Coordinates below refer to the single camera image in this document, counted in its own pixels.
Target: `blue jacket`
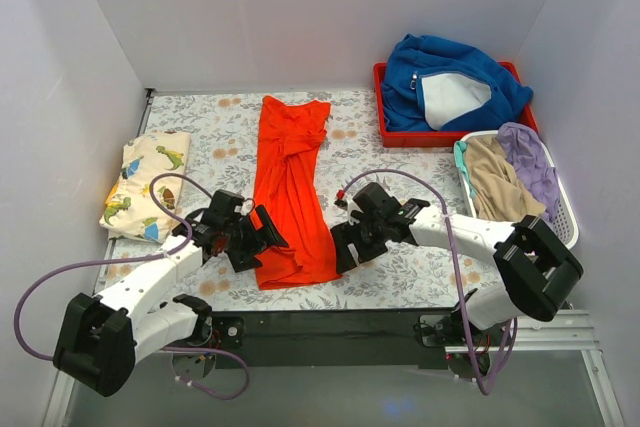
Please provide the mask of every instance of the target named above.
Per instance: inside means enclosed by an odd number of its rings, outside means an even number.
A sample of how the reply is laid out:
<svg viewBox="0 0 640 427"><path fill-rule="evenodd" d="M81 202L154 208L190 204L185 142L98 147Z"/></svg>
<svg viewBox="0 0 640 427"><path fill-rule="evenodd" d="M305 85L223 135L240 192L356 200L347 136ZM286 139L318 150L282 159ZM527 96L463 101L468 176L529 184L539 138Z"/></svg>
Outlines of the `blue jacket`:
<svg viewBox="0 0 640 427"><path fill-rule="evenodd" d="M495 130L516 122L533 91L521 86L511 73L475 47L450 40L408 34L389 57L382 98L387 131L429 132L418 91L419 78L454 72L490 86L491 98L482 107L445 123L440 131ZM412 84L416 74L418 82Z"/></svg>

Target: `teal cloth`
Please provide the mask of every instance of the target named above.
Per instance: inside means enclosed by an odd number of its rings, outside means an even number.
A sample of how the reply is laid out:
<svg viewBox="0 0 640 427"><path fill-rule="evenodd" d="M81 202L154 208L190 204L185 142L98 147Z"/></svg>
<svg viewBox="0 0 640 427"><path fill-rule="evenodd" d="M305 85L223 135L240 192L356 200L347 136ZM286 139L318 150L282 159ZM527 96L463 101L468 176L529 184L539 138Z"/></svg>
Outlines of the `teal cloth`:
<svg viewBox="0 0 640 427"><path fill-rule="evenodd" d="M467 143L458 141L453 145L453 158L456 161L456 167L464 178L467 181L467 185L469 185L469 191L471 192L471 198L473 199L476 196L476 189L473 188L473 184L471 183L471 177L469 177L469 171L467 170L467 164L464 163L464 153L467 151Z"/></svg>

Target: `floral tablecloth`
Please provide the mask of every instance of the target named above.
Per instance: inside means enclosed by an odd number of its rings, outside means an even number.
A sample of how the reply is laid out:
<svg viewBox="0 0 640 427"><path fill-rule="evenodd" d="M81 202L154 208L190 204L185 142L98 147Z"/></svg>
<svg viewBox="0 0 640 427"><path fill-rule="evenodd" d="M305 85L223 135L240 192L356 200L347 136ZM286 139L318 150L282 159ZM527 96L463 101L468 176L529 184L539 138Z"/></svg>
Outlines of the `floral tablecloth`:
<svg viewBox="0 0 640 427"><path fill-rule="evenodd" d="M439 190L452 211L466 213L451 149L387 149L378 134L375 96L371 91L272 94L287 104L313 99L331 102L327 138L318 154L316 191L329 226L345 220L333 205L346 181L368 169L386 167L415 174ZM153 99L146 132L169 129L192 134L187 175L210 191L226 189L251 197L256 168L258 120L264 94L172 95ZM418 197L435 202L430 192L404 177L371 176L401 202ZM353 192L366 183L361 180ZM186 184L177 212L186 215L208 205ZM211 259L167 293L189 293L214 310L370 309L451 307L457 301L451 254L438 248L389 243L389 253L345 274L342 279L310 287L260 291L253 271L236 274L226 257ZM118 240L114 258L154 252L158 245ZM495 267L462 257L467 289L495 283ZM135 269L109 268L98 285L108 286Z"/></svg>

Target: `yellow fabric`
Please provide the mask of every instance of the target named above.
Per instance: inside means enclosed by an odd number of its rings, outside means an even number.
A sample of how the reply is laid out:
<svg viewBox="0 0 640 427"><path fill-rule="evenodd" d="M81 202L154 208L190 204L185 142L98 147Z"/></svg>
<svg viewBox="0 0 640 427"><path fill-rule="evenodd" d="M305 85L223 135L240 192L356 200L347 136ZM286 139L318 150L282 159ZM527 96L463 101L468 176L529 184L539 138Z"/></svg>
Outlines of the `yellow fabric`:
<svg viewBox="0 0 640 427"><path fill-rule="evenodd" d="M111 188L111 192L109 192L109 195L107 195L107 200L104 201L106 205L109 205L109 202L111 202L111 199L113 199L113 196L116 195L117 190L118 190L118 181L116 180L116 183L113 184L113 187Z"/></svg>
<svg viewBox="0 0 640 427"><path fill-rule="evenodd" d="M163 242L173 228L173 219L151 199L149 185L159 174L184 174L191 136L187 132L152 132L123 148L120 178L109 194L100 225L109 236ZM167 177L157 182L156 197L175 210L182 179Z"/></svg>
<svg viewBox="0 0 640 427"><path fill-rule="evenodd" d="M476 190L473 205L485 220L519 222L541 215L546 207L525 188L507 155L493 135L473 137L467 142L464 161Z"/></svg>

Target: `white backdrop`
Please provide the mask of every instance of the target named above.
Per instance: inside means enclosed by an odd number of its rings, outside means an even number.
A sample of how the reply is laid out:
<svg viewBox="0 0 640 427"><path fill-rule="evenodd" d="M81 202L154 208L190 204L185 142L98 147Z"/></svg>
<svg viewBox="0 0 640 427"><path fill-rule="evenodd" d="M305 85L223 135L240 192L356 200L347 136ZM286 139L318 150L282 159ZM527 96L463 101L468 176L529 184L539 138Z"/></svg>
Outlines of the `white backdrop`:
<svg viewBox="0 0 640 427"><path fill-rule="evenodd" d="M98 0L145 87L368 86L404 34L512 59L545 0Z"/></svg>
<svg viewBox="0 0 640 427"><path fill-rule="evenodd" d="M46 272L104 255L98 219L144 90L95 0L0 0L0 18L0 426L34 427L56 371L22 352L13 310ZM36 349L53 352L66 304L96 275L35 292L23 326Z"/></svg>
<svg viewBox="0 0 640 427"><path fill-rule="evenodd" d="M518 56L580 226L589 309L629 426L640 425L640 0L548 0Z"/></svg>

